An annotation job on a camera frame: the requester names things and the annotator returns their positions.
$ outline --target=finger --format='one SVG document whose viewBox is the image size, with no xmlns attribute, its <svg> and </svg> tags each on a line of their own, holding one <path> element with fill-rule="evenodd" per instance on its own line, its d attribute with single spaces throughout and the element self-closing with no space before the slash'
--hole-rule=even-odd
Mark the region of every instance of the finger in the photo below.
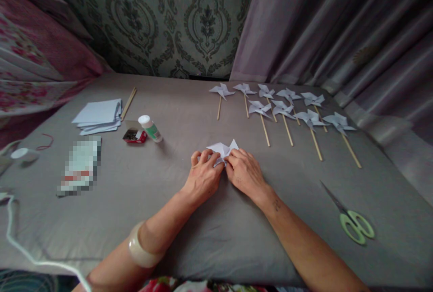
<svg viewBox="0 0 433 292">
<path fill-rule="evenodd" d="M 245 157 L 248 157 L 248 152 L 246 152 L 244 149 L 240 148 L 240 149 L 239 149 L 239 152 L 240 152 L 241 154 L 243 154 Z"/>
<path fill-rule="evenodd" d="M 207 162 L 213 167 L 219 157 L 221 157 L 219 152 L 214 153 Z"/>
<path fill-rule="evenodd" d="M 235 170 L 233 169 L 233 167 L 231 166 L 230 163 L 227 163 L 226 172 L 227 172 L 227 177 L 231 181 L 231 179 L 233 178 L 233 176 L 235 174 Z"/>
<path fill-rule="evenodd" d="M 213 154 L 212 149 L 206 149 L 203 150 L 202 155 L 200 156 L 200 164 L 204 164 L 205 162 L 207 162 L 207 158 L 209 157 L 209 155 Z"/>
<path fill-rule="evenodd" d="M 198 157 L 201 155 L 202 153 L 200 151 L 196 151 L 193 153 L 193 155 L 191 156 L 191 166 L 195 166 L 196 164 L 198 164 Z"/>
<path fill-rule="evenodd" d="M 230 155 L 235 156 L 236 158 L 241 158 L 243 156 L 243 154 L 237 149 L 232 149 Z"/>
<path fill-rule="evenodd" d="M 228 161 L 231 164 L 232 168 L 235 167 L 239 161 L 238 158 L 231 156 L 231 155 L 228 157 L 225 157 L 224 160 Z"/>
<path fill-rule="evenodd" d="M 224 169 L 224 163 L 219 163 L 218 165 L 215 166 L 215 170 L 218 176 L 221 174 L 223 169 Z"/>
</svg>

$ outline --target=white bangle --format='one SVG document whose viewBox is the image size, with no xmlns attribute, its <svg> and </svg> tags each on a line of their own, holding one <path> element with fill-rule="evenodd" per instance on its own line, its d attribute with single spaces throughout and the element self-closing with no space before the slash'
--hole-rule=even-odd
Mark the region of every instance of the white bangle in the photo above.
<svg viewBox="0 0 433 292">
<path fill-rule="evenodd" d="M 140 242 L 138 241 L 138 230 L 143 223 L 144 221 L 138 223 L 129 234 L 129 253 L 134 260 L 134 263 L 136 263 L 138 266 L 152 268 L 164 257 L 164 253 L 154 255 L 148 253 L 143 249 L 143 247 L 141 247 Z"/>
</svg>

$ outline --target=glue stick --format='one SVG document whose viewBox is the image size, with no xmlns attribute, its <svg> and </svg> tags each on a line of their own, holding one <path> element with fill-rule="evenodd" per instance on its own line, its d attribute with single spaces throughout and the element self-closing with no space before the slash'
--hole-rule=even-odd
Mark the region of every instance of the glue stick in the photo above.
<svg viewBox="0 0 433 292">
<path fill-rule="evenodd" d="M 156 125 L 150 119 L 149 115 L 142 115 L 138 118 L 138 122 L 143 127 L 144 131 L 147 133 L 149 137 L 156 143 L 162 141 L 162 135 L 159 133 Z"/>
</svg>

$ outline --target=white paper pinwheel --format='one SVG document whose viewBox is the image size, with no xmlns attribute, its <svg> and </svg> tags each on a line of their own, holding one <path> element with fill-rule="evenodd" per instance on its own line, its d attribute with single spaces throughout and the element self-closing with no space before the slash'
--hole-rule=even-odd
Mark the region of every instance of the white paper pinwheel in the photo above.
<svg viewBox="0 0 433 292">
<path fill-rule="evenodd" d="M 271 118 L 266 112 L 271 109 L 271 104 L 268 104 L 264 106 L 262 103 L 260 103 L 258 100 L 249 100 L 251 105 L 249 106 L 248 113 L 259 113 L 263 116 L 266 116 L 268 118 Z"/>
<path fill-rule="evenodd" d="M 348 125 L 347 118 L 343 115 L 338 114 L 337 112 L 334 112 L 334 115 L 325 116 L 323 120 L 332 123 L 338 130 L 338 132 L 344 134 L 345 136 L 347 136 L 347 134 L 346 132 L 344 132 L 344 130 L 356 131 L 355 128 Z"/>
<path fill-rule="evenodd" d="M 214 167 L 218 165 L 219 163 L 224 163 L 224 165 L 227 165 L 227 163 L 224 161 L 224 158 L 227 157 L 232 149 L 239 149 L 238 145 L 236 144 L 236 141 L 233 139 L 233 141 L 230 144 L 230 147 L 226 146 L 225 144 L 219 142 L 215 143 L 209 147 L 206 147 L 208 149 L 212 149 L 213 152 L 219 152 L 220 157 L 216 160 Z"/>
<path fill-rule="evenodd" d="M 273 113 L 274 115 L 277 115 L 278 113 L 281 113 L 285 116 L 287 116 L 288 118 L 291 119 L 296 119 L 295 117 L 293 117 L 292 115 L 290 115 L 290 113 L 293 110 L 293 106 L 289 106 L 287 107 L 284 102 L 282 102 L 281 100 L 272 100 L 272 102 L 275 104 L 276 107 L 274 107 Z"/>
<path fill-rule="evenodd" d="M 245 83 L 243 83 L 242 85 L 239 84 L 239 85 L 234 86 L 233 88 L 234 88 L 234 89 L 237 89 L 237 90 L 240 90 L 240 91 L 243 92 L 243 93 L 245 94 L 245 96 L 247 96 L 247 97 L 248 97 L 248 94 L 257 94 L 256 91 L 252 91 L 252 90 L 249 88 L 249 84 L 245 84 Z"/>
<path fill-rule="evenodd" d="M 266 85 L 259 85 L 260 91 L 258 92 L 258 95 L 260 97 L 267 97 L 267 98 L 273 98 L 272 95 L 275 94 L 275 90 L 269 90 Z"/>
<path fill-rule="evenodd" d="M 294 91 L 286 88 L 279 92 L 277 92 L 278 96 L 285 97 L 291 104 L 293 104 L 293 100 L 301 99 L 302 97 L 297 95 Z"/>
<path fill-rule="evenodd" d="M 294 117 L 302 119 L 305 121 L 305 123 L 308 125 L 310 129 L 312 129 L 314 132 L 316 130 L 313 128 L 315 125 L 322 125 L 325 126 L 326 124 L 319 121 L 319 114 L 313 112 L 312 110 L 308 110 L 308 112 L 300 112 L 294 115 Z"/>
<path fill-rule="evenodd" d="M 229 91 L 229 90 L 227 89 L 227 85 L 225 85 L 225 84 L 223 84 L 223 83 L 221 83 L 221 82 L 220 82 L 220 85 L 221 85 L 221 86 L 215 86 L 215 87 L 213 87 L 210 91 L 211 91 L 211 92 L 217 92 L 218 94 L 220 94 L 220 96 L 221 96 L 222 98 L 224 98 L 224 100 L 227 100 L 227 99 L 226 99 L 226 96 L 228 96 L 228 95 L 234 95 L 234 94 L 235 94 L 234 91 L 231 92 L 231 91 Z"/>
<path fill-rule="evenodd" d="M 302 96 L 304 96 L 304 103 L 305 106 L 308 105 L 316 105 L 316 106 L 322 106 L 321 104 L 325 101 L 325 97 L 323 95 L 320 95 L 317 97 L 316 95 L 312 93 L 301 93 Z"/>
</svg>

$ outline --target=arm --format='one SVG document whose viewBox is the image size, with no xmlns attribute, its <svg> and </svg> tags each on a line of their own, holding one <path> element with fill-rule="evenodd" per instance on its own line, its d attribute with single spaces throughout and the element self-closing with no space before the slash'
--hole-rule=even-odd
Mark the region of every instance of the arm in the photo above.
<svg viewBox="0 0 433 292">
<path fill-rule="evenodd" d="M 310 290 L 369 290 L 327 243 L 289 209 L 265 182 L 260 165 L 252 154 L 244 149 L 234 149 L 226 161 L 229 180 L 265 214 Z"/>
<path fill-rule="evenodd" d="M 219 157 L 219 153 L 213 154 L 210 149 L 202 153 L 194 152 L 191 171 L 184 187 L 138 231 L 138 240 L 145 251 L 151 254 L 164 253 L 191 214 L 217 191 L 224 169 L 223 163 L 213 167 Z M 152 274 L 154 268 L 146 269 L 134 263 L 128 243 L 128 239 L 125 239 L 88 275 L 87 280 L 93 291 L 136 292 Z M 85 291 L 79 284 L 73 292 Z"/>
</svg>

